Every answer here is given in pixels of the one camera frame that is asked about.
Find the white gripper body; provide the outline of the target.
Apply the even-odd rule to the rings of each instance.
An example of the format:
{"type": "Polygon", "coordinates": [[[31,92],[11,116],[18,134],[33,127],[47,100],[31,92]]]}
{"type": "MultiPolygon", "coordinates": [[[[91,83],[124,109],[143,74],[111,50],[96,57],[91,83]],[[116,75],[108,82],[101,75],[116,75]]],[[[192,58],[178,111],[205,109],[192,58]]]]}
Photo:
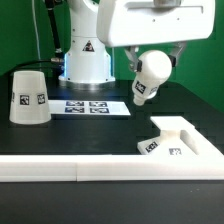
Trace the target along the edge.
{"type": "Polygon", "coordinates": [[[215,0],[100,0],[97,37],[109,47],[205,39],[215,0]]]}

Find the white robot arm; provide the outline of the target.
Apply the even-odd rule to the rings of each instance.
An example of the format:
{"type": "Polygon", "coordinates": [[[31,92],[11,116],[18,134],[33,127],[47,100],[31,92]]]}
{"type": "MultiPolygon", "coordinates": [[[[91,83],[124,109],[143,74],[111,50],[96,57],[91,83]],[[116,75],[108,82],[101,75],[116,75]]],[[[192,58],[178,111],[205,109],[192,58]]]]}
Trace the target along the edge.
{"type": "Polygon", "coordinates": [[[205,39],[213,30],[215,0],[67,0],[71,45],[60,84],[99,89],[114,84],[108,47],[123,47],[137,68],[141,45],[172,43],[176,64],[186,42],[205,39]]]}

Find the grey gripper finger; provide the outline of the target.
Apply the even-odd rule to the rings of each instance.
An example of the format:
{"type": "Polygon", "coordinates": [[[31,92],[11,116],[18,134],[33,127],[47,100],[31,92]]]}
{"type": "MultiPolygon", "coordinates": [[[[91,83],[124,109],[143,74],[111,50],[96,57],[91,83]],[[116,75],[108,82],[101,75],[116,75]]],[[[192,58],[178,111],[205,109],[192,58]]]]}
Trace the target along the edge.
{"type": "Polygon", "coordinates": [[[186,49],[187,44],[185,42],[177,42],[173,45],[173,49],[169,53],[169,59],[173,67],[178,65],[179,59],[186,49]]]}
{"type": "Polygon", "coordinates": [[[133,72],[140,72],[142,70],[142,61],[138,58],[138,46],[128,46],[124,48],[125,54],[129,60],[129,67],[133,72]]]}

